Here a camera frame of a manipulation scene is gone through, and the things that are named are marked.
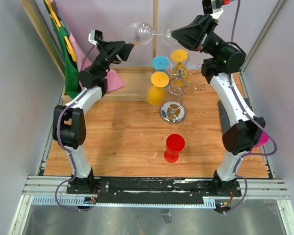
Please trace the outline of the clear wine glass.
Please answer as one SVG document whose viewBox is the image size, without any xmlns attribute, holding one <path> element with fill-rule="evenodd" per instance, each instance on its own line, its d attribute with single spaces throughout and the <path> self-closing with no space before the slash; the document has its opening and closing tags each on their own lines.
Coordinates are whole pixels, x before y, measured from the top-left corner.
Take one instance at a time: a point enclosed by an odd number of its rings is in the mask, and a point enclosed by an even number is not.
<svg viewBox="0 0 294 235">
<path fill-rule="evenodd" d="M 135 22 L 128 25 L 123 31 L 123 39 L 126 43 L 134 45 L 147 45 L 154 37 L 160 36 L 166 46 L 172 47 L 177 43 L 177 39 L 172 37 L 172 32 L 177 29 L 175 23 L 165 24 L 160 31 L 155 31 L 146 22 Z"/>
</svg>

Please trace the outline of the yellow wine glass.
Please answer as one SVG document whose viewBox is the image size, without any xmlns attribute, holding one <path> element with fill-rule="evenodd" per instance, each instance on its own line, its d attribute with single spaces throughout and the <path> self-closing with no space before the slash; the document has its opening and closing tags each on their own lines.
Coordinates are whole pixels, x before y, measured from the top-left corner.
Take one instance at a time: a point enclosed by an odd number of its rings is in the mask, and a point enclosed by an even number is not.
<svg viewBox="0 0 294 235">
<path fill-rule="evenodd" d="M 188 79 L 189 79 L 189 76 L 187 75 L 189 73 L 188 69 L 185 66 L 185 64 L 183 63 L 185 60 L 188 59 L 188 53 L 184 49 L 174 50 L 171 53 L 171 59 L 177 63 L 174 66 L 174 71 L 173 71 L 174 75 L 172 76 L 172 78 L 174 79 L 175 84 L 184 86 L 185 83 L 182 80 L 184 79 L 185 81 L 188 81 Z M 177 78 L 177 74 L 179 71 L 181 72 L 182 79 Z"/>
<path fill-rule="evenodd" d="M 158 105 L 164 98 L 164 87 L 169 84 L 169 76 L 162 72 L 157 71 L 151 75 L 152 85 L 147 92 L 147 102 L 151 105 Z"/>
</svg>

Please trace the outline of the blue plastic wine glass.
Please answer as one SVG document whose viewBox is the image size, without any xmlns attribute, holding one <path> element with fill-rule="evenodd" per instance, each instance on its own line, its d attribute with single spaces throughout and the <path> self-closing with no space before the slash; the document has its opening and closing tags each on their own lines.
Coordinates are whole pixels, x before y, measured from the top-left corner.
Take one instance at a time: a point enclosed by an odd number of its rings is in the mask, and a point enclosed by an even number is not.
<svg viewBox="0 0 294 235">
<path fill-rule="evenodd" d="M 157 55 L 151 61 L 151 66 L 153 67 L 154 71 L 161 71 L 165 74 L 169 74 L 166 70 L 167 66 L 169 65 L 169 60 L 164 55 Z"/>
</svg>

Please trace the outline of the red plastic wine glass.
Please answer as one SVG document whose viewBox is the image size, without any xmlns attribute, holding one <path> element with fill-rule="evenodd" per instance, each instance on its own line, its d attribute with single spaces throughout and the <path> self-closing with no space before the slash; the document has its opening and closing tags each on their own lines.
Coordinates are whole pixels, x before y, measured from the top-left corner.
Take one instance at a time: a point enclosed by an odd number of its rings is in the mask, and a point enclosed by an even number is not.
<svg viewBox="0 0 294 235">
<path fill-rule="evenodd" d="M 178 160 L 179 154 L 185 147 L 185 140 L 179 134 L 171 134 L 166 139 L 166 151 L 164 158 L 169 163 L 174 163 Z"/>
</svg>

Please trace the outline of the magenta plastic wine glass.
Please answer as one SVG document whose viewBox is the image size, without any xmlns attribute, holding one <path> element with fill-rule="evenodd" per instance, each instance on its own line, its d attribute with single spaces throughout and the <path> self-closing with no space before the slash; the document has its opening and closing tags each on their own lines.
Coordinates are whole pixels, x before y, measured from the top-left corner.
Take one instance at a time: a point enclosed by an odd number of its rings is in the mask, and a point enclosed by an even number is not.
<svg viewBox="0 0 294 235">
<path fill-rule="evenodd" d="M 262 132 L 258 143 L 256 145 L 254 145 L 254 147 L 252 148 L 252 150 L 250 152 L 252 152 L 256 148 L 259 148 L 262 145 L 266 144 L 269 141 L 269 139 L 270 139 L 269 136 L 265 132 Z"/>
</svg>

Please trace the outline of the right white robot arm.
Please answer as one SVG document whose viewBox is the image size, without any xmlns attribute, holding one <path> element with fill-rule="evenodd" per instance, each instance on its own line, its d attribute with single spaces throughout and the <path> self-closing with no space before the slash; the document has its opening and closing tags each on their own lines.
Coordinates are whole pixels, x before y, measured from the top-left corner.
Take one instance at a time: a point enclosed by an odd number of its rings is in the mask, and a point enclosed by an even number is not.
<svg viewBox="0 0 294 235">
<path fill-rule="evenodd" d="M 223 196 L 236 187 L 241 158 L 258 144 L 266 122 L 245 103 L 233 78 L 245 62 L 246 53 L 214 33 L 217 24 L 209 14 L 198 15 L 189 25 L 173 30 L 171 36 L 188 50 L 211 55 L 203 61 L 201 74 L 218 94 L 230 121 L 230 128 L 222 135 L 224 157 L 209 187 Z"/>
</svg>

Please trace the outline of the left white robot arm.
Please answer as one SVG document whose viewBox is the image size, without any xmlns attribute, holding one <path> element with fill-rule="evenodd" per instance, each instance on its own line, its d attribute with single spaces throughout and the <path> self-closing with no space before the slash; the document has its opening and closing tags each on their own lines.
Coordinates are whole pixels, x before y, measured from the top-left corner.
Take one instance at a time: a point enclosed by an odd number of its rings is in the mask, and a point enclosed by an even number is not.
<svg viewBox="0 0 294 235">
<path fill-rule="evenodd" d="M 82 69 L 78 80 L 83 89 L 67 105 L 57 105 L 53 112 L 52 137 L 67 153 L 72 167 L 67 193 L 90 194 L 96 186 L 93 169 L 84 148 L 86 140 L 85 114 L 108 90 L 107 75 L 111 64 L 127 61 L 134 44 L 125 41 L 104 41 L 95 37 L 91 43 L 97 48 L 98 55 L 93 63 Z"/>
</svg>

